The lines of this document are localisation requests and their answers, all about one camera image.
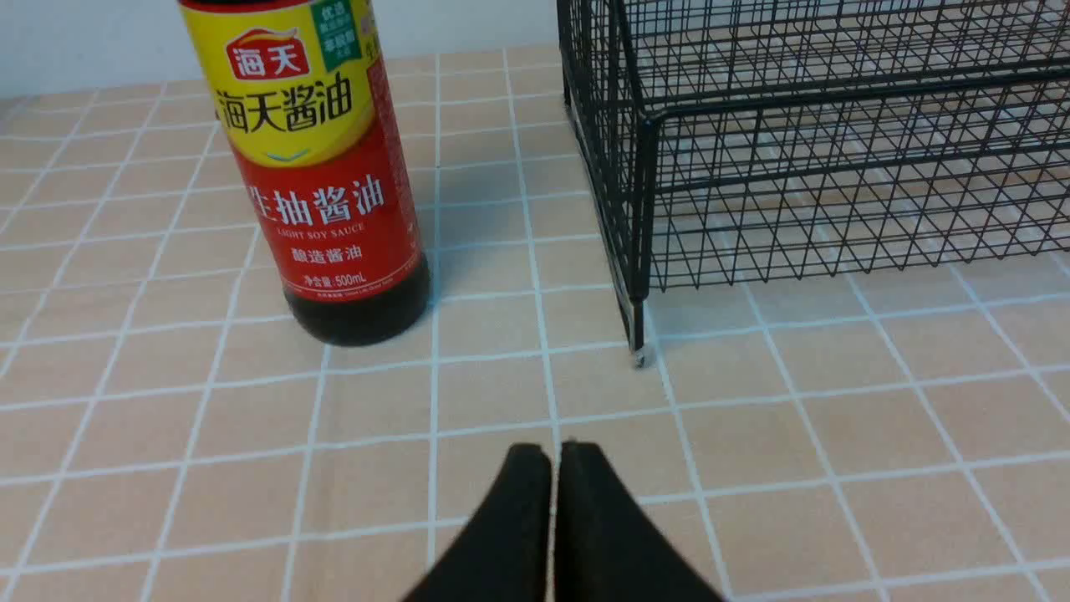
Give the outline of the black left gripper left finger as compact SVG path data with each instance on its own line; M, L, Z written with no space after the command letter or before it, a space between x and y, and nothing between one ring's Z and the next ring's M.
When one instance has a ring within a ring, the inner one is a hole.
M406 601L542 601L551 498L550 458L513 443L477 510Z

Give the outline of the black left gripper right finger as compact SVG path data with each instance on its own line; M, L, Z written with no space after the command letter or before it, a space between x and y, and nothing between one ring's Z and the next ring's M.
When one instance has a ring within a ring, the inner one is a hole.
M566 441L557 469L557 601L721 601L649 521L603 449Z

